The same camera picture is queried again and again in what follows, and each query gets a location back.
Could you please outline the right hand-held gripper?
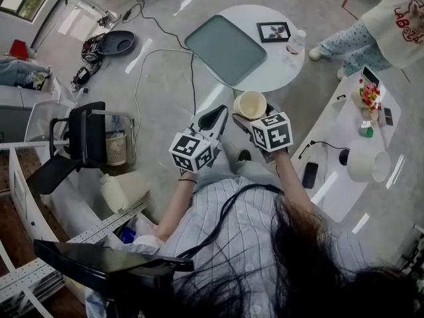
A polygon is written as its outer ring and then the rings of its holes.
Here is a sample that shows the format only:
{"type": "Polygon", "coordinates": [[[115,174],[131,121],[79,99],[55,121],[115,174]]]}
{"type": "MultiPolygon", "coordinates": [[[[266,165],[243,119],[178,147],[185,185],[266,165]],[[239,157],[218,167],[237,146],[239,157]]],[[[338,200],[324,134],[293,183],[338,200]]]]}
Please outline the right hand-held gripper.
{"type": "Polygon", "coordinates": [[[279,113],[278,106],[272,103],[267,103],[265,114],[267,117],[253,122],[238,113],[231,117],[236,126],[253,137],[254,145],[259,148],[266,163],[271,163],[273,152],[293,144],[292,126],[286,113],[279,113]]]}

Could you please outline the cream cup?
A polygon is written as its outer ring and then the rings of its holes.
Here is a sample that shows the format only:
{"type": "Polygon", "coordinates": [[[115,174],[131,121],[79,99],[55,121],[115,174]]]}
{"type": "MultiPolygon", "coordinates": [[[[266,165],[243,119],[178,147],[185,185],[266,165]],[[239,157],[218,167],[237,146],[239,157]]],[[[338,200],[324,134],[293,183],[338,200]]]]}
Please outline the cream cup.
{"type": "Polygon", "coordinates": [[[261,118],[267,109],[267,101],[262,93],[245,91],[233,103],[233,113],[255,120],[261,118]]]}

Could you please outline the grey-green rectangular tray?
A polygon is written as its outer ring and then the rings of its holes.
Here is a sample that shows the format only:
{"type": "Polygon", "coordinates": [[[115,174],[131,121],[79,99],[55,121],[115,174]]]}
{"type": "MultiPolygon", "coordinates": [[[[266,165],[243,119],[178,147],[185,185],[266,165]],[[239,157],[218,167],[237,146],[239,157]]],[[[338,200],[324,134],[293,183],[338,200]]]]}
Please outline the grey-green rectangular tray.
{"type": "Polygon", "coordinates": [[[221,15],[208,19],[184,42],[227,85],[239,84],[267,57],[261,45],[221,15]]]}

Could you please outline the person's grey trousers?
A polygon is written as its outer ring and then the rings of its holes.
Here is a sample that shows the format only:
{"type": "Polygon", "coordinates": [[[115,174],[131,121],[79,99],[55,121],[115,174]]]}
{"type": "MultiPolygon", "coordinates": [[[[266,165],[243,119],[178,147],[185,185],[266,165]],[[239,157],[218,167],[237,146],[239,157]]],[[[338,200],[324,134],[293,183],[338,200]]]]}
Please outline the person's grey trousers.
{"type": "Polygon", "coordinates": [[[221,180],[237,180],[240,178],[246,178],[254,184],[273,185],[282,188],[279,179],[260,162],[253,159],[251,161],[238,162],[238,157],[231,162],[227,156],[226,149],[232,148],[232,145],[228,142],[219,142],[219,148],[221,151],[213,166],[211,168],[204,167],[197,174],[196,189],[201,189],[221,180]]]}

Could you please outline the clear water bottle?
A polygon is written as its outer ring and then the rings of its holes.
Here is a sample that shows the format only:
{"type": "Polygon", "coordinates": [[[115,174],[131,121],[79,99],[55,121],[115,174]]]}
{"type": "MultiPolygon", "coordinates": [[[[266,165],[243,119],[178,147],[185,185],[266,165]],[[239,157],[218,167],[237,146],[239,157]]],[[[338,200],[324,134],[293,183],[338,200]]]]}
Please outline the clear water bottle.
{"type": "Polygon", "coordinates": [[[305,47],[306,32],[298,30],[290,37],[286,44],[286,51],[283,53],[283,61],[286,64],[292,65],[295,58],[301,53],[305,47]]]}

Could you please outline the wicker waste basket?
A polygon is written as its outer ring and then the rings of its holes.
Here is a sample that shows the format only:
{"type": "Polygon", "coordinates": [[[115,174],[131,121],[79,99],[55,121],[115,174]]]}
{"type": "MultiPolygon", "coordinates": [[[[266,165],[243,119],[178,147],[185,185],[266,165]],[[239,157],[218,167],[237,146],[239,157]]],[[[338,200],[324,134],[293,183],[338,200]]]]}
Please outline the wicker waste basket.
{"type": "Polygon", "coordinates": [[[105,144],[108,166],[120,166],[127,162],[127,135],[124,131],[107,132],[105,144]]]}

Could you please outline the flower bouquet in vase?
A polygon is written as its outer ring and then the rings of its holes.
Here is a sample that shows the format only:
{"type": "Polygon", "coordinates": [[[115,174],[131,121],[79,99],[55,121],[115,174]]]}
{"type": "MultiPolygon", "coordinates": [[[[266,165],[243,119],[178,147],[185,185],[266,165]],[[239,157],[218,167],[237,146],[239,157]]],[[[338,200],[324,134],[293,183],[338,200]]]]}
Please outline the flower bouquet in vase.
{"type": "Polygon", "coordinates": [[[369,112],[381,110],[381,91],[378,86],[375,83],[364,83],[363,79],[359,82],[360,87],[351,93],[354,104],[359,109],[366,109],[369,112]]]}

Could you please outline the white lampshade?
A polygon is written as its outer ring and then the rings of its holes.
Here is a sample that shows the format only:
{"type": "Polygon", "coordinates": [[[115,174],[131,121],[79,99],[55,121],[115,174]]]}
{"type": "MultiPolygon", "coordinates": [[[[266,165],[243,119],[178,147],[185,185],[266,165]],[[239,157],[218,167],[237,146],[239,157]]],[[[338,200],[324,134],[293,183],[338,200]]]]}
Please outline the white lampshade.
{"type": "Polygon", "coordinates": [[[383,182],[390,172],[391,160],[386,151],[351,150],[347,160],[347,172],[354,182],[383,182]]]}

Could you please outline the tablet with white edge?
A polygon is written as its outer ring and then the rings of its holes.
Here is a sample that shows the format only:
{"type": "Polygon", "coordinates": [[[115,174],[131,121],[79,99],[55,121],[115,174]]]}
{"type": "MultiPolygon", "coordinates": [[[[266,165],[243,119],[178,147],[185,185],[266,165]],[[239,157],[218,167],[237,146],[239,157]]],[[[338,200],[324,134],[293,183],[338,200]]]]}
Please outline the tablet with white edge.
{"type": "Polygon", "coordinates": [[[376,87],[380,87],[380,79],[367,65],[362,67],[361,75],[368,83],[373,83],[376,87]]]}

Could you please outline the person's striped shirt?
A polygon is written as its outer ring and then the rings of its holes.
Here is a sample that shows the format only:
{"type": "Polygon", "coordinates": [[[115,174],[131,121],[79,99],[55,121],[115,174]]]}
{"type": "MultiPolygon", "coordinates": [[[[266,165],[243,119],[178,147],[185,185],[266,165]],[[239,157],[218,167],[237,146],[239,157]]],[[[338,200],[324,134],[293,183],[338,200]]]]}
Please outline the person's striped shirt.
{"type": "Polygon", "coordinates": [[[193,256],[192,272],[176,272],[173,292],[144,300],[152,318],[277,318],[279,268],[272,250],[275,194],[245,178],[198,190],[178,228],[159,248],[139,252],[175,257],[199,245],[215,227],[217,238],[193,256]]]}

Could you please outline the black office chair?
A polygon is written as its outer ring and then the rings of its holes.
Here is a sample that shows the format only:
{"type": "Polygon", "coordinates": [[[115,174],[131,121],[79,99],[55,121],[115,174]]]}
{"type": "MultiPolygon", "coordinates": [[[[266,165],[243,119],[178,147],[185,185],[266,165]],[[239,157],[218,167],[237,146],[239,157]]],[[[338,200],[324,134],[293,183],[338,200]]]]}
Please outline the black office chair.
{"type": "Polygon", "coordinates": [[[50,159],[27,180],[29,188],[40,195],[51,194],[73,171],[100,168],[107,162],[105,142],[105,103],[88,103],[70,111],[69,117],[54,118],[50,134],[57,123],[68,124],[69,156],[54,152],[54,140],[49,140],[50,159]]]}

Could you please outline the small black device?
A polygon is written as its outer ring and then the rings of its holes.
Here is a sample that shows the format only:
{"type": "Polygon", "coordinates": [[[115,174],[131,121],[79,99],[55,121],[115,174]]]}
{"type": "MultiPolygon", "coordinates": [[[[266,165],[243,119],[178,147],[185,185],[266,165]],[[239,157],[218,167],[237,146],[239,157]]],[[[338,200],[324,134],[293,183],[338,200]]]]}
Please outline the small black device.
{"type": "Polygon", "coordinates": [[[71,84],[75,91],[83,87],[90,79],[91,71],[86,67],[81,67],[76,75],[72,78],[71,84]]]}

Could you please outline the small wheeled part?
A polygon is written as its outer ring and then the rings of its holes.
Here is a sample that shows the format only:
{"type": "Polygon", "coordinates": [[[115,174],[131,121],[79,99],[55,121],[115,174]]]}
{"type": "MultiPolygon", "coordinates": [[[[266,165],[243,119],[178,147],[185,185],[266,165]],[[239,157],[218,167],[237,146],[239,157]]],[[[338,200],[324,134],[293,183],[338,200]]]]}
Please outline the small wheeled part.
{"type": "Polygon", "coordinates": [[[106,27],[109,24],[114,24],[118,21],[118,19],[113,20],[112,16],[109,13],[105,13],[102,17],[97,20],[97,24],[100,27],[106,27]]]}

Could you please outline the white mesh chair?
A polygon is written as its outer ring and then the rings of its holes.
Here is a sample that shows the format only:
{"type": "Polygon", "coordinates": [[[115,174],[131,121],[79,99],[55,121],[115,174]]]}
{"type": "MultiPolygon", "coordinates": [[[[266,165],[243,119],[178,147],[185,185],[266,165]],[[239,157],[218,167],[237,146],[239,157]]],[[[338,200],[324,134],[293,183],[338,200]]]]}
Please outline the white mesh chair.
{"type": "Polygon", "coordinates": [[[67,118],[77,106],[75,101],[60,98],[36,103],[26,126],[25,142],[47,141],[50,138],[51,120],[67,118]]]}

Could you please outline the metal tube frame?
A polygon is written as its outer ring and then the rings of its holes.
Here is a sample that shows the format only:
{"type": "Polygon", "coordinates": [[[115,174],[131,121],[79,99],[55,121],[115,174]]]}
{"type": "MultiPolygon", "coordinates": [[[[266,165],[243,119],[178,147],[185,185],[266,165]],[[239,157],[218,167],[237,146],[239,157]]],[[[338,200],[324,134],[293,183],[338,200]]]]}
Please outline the metal tube frame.
{"type": "Polygon", "coordinates": [[[128,113],[122,113],[122,112],[111,112],[106,110],[93,110],[91,112],[92,115],[104,115],[104,116],[116,116],[116,117],[124,117],[129,122],[130,127],[130,140],[131,140],[131,154],[132,159],[130,161],[130,165],[134,166],[136,163],[136,140],[135,140],[135,125],[134,125],[134,119],[128,114],[128,113]]]}

